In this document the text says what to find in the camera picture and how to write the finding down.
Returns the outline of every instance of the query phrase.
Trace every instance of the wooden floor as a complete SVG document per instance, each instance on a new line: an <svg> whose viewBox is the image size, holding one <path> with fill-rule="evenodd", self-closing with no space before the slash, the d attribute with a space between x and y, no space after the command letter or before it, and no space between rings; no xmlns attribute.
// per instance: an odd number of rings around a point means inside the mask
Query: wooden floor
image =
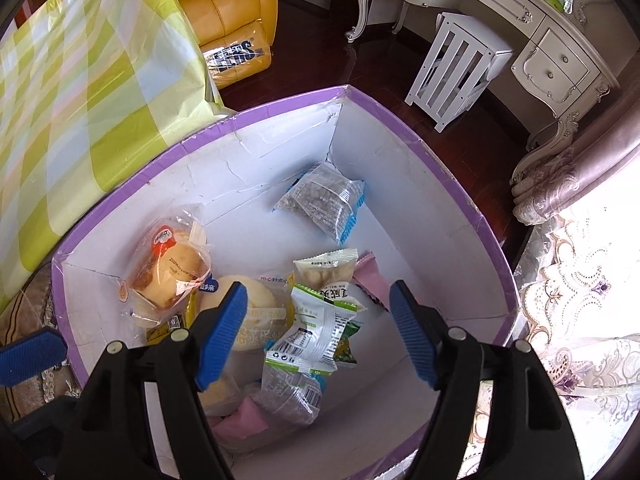
<svg viewBox="0 0 640 480"><path fill-rule="evenodd" d="M388 27L366 31L347 44L349 24L280 0L271 67L221 91L225 105L245 110L258 104L329 86L351 84L391 110L421 136L487 218L513 264L527 229L512 215L509 179L525 154L522 134L483 96L441 134L435 121L404 98L428 46L411 33L393 36Z"/></svg>

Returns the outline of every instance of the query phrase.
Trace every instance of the bread roll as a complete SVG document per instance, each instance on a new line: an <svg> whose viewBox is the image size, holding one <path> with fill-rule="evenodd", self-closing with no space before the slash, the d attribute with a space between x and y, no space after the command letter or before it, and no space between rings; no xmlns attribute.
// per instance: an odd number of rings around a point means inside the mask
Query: bread roll
<svg viewBox="0 0 640 480"><path fill-rule="evenodd" d="M130 288L160 310L174 306L194 287L194 281L209 272L208 262L190 243L189 235L183 230L176 230L173 235L175 243L167 244L161 254L149 250L130 283Z"/></svg>
<svg viewBox="0 0 640 480"><path fill-rule="evenodd" d="M232 346L232 350L247 351L262 348L269 338L269 330L273 322L273 316L265 313L264 317L255 319L258 316L252 316L252 309L278 309L276 300L271 291L258 280L248 278L247 276L231 275L223 276L218 279L218 290L216 292L200 292L200 309L202 312L208 308L217 308L222 303L225 294L231 288L234 282L240 282L246 287L248 304L248 315L244 318L236 340Z"/></svg>

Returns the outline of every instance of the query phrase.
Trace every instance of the pink curtain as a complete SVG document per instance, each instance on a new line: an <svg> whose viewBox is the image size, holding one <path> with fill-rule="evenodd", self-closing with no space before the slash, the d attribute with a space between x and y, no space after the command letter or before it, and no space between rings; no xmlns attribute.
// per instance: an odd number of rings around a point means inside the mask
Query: pink curtain
<svg viewBox="0 0 640 480"><path fill-rule="evenodd" d="M513 214L523 224L549 220L640 154L640 54L618 79L620 90L607 110L578 131L571 146L527 171L511 189Z"/></svg>

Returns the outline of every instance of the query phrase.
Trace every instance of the sofa cushion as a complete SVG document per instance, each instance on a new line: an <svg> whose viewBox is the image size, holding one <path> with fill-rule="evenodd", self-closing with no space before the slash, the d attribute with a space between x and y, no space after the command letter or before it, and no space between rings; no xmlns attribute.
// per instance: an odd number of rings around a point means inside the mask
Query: sofa cushion
<svg viewBox="0 0 640 480"><path fill-rule="evenodd" d="M260 0L178 0L200 45L260 18Z"/></svg>

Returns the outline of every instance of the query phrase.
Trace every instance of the green snack packet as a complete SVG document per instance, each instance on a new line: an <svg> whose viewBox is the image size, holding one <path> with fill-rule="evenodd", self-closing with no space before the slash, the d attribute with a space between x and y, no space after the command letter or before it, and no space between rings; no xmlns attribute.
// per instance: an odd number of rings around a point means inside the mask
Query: green snack packet
<svg viewBox="0 0 640 480"><path fill-rule="evenodd" d="M360 330L360 327L362 327L362 323L353 319L345 325L334 353L334 361L338 368L353 368L358 364L353 353L351 353L349 338Z"/></svg>

